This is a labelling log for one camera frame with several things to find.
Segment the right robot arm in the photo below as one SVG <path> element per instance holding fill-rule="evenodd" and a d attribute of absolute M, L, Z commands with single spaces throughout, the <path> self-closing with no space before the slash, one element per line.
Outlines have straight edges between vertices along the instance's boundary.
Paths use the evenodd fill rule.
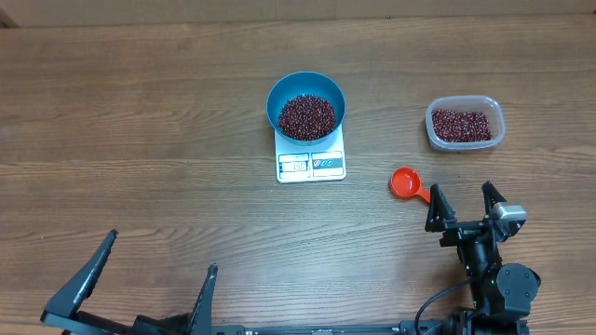
<path fill-rule="evenodd" d="M 482 187 L 485 214 L 478 221 L 459 221 L 439 185 L 429 191 L 425 230 L 441 233 L 443 248 L 455 247 L 467 279 L 426 301 L 416 313 L 418 334 L 527 334 L 525 317 L 541 285 L 540 276 L 519 264 L 504 264 L 497 245 L 507 241 L 527 220 L 525 208 L 511 203 L 490 182 Z M 443 321 L 423 324 L 422 313 L 436 300 L 469 287 L 473 306 L 448 315 Z"/>

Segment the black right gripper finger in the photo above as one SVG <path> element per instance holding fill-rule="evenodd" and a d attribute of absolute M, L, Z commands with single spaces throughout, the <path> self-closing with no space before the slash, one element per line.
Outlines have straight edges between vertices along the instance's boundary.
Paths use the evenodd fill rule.
<path fill-rule="evenodd" d="M 437 183 L 430 187 L 425 231 L 429 233 L 444 232 L 453 229 L 457 224 L 455 211 L 448 203 Z"/>
<path fill-rule="evenodd" d="M 506 202 L 506 198 L 497 191 L 490 181 L 486 181 L 481 189 L 483 193 L 485 216 L 487 218 L 498 219 L 500 214 L 497 204 Z"/>

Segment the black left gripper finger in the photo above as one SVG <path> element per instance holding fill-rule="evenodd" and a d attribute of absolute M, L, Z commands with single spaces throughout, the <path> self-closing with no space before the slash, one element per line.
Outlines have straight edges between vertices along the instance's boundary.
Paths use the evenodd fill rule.
<path fill-rule="evenodd" d="M 206 278 L 196 299 L 195 307 L 188 322 L 189 335 L 211 334 L 211 306 L 218 274 L 218 266 L 209 266 Z"/>
<path fill-rule="evenodd" d="M 73 316 L 95 288 L 118 236 L 111 230 L 89 261 L 47 302 L 45 312 Z"/>

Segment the red measuring scoop blue handle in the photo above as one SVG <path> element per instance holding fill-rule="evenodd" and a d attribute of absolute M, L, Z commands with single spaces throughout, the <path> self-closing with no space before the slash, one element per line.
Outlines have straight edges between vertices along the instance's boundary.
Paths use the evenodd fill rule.
<path fill-rule="evenodd" d="M 423 187 L 418 172 L 411 167 L 397 168 L 388 182 L 388 187 L 396 197 L 419 197 L 427 204 L 430 203 L 430 192 Z"/>

